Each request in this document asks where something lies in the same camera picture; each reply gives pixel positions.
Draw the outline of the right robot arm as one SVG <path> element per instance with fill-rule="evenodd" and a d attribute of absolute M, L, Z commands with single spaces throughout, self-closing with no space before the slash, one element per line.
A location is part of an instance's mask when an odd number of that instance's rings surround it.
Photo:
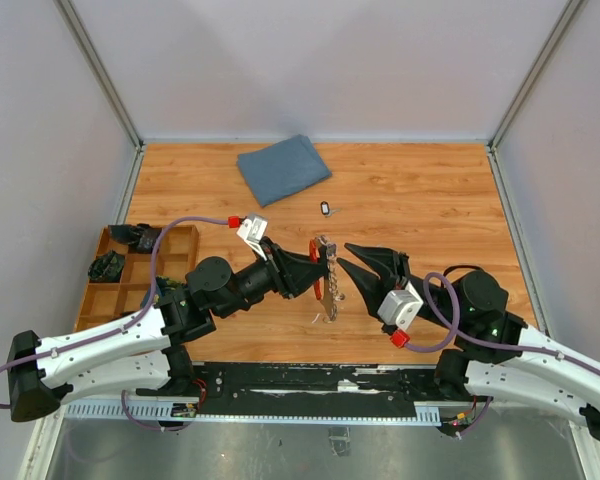
<path fill-rule="evenodd" d="M 393 345 L 437 353 L 435 392 L 446 400 L 485 397 L 544 408 L 600 441 L 600 362 L 507 309 L 508 292 L 477 266 L 455 281 L 412 274 L 403 252 L 346 244 L 361 260 L 339 264 Z"/>

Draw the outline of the blue tagged key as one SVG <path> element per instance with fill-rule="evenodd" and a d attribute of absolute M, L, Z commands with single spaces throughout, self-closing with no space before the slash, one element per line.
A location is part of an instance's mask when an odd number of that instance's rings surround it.
<path fill-rule="evenodd" d="M 336 244 L 333 243 L 333 242 L 327 242 L 325 244 L 325 252 L 326 252 L 327 259 L 329 261 L 335 260 L 337 258 L 337 246 L 336 246 Z"/>

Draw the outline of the red-handled metal key organizer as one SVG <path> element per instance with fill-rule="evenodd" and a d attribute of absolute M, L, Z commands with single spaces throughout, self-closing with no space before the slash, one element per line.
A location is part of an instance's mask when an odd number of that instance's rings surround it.
<path fill-rule="evenodd" d="M 346 296 L 339 291 L 336 273 L 337 258 L 329 261 L 325 252 L 325 244 L 332 242 L 327 236 L 320 235 L 309 241 L 309 256 L 312 260 L 325 260 L 328 267 L 328 276 L 320 282 L 323 288 L 323 298 L 316 298 L 324 307 L 325 314 L 322 321 L 326 324 L 334 323 L 339 312 L 339 303 Z"/>

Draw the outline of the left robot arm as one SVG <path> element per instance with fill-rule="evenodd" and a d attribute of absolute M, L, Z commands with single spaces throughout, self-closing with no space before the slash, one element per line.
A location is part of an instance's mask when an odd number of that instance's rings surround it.
<path fill-rule="evenodd" d="M 183 286 L 117 320 L 56 337 L 16 335 L 7 362 L 11 420 L 37 420 L 110 391 L 187 393 L 195 373 L 185 345 L 214 332 L 215 319 L 247 311 L 270 292 L 296 298 L 329 278 L 327 245 L 313 240 L 307 254 L 269 238 L 260 246 L 262 254 L 239 272 L 221 257 L 204 259 Z"/>

